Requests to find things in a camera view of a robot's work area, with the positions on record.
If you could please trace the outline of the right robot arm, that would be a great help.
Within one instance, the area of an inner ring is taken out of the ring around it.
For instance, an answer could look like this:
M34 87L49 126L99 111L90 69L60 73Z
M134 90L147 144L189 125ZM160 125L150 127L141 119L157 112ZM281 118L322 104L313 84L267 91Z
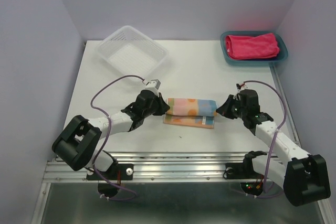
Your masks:
M226 163L225 179L270 179L282 188L288 201L301 206L331 196L326 160L303 150L284 134L273 118L261 112L255 90L229 95L216 112L228 119L241 119L269 152L250 151L240 163Z

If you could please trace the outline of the pink towel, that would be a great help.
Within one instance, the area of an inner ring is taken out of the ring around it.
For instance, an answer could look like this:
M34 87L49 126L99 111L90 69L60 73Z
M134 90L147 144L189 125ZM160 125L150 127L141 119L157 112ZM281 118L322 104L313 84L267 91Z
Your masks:
M224 42L229 57L234 60L270 59L280 52L273 33L259 36L227 35Z

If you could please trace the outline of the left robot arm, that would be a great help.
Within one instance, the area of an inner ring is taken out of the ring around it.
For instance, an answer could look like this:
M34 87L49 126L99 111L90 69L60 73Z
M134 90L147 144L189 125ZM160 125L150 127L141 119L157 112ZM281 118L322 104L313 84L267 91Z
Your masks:
M112 134L134 131L148 116L161 116L169 109L160 93L142 90L134 102L111 116L96 119L75 116L54 141L52 151L74 171L95 167L104 178L113 178L117 172L116 160L100 152L98 142Z

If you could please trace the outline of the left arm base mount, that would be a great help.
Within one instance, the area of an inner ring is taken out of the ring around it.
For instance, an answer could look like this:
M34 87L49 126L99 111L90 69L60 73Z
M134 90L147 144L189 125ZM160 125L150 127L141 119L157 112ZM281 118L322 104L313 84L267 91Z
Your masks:
M131 163L120 163L110 153L102 151L96 159L94 166L93 159L87 164L87 179L100 180L103 176L108 180L118 182L131 181L134 174L134 165Z

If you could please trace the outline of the orange patterned towel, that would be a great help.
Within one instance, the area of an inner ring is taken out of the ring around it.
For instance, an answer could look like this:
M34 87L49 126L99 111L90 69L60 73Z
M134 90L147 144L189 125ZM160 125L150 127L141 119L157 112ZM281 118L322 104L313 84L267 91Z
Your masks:
M217 115L217 103L214 100L167 98L170 109L163 123L177 126L213 129Z

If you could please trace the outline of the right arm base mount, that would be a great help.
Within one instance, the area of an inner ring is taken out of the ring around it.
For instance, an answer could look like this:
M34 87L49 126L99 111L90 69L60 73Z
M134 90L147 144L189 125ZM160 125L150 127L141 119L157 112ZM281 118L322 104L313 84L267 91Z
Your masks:
M253 160L262 157L267 159L268 155L263 151L250 151L245 154L244 159L240 163L226 163L225 171L223 173L224 179L257 179L263 177L265 168L261 172L253 165Z

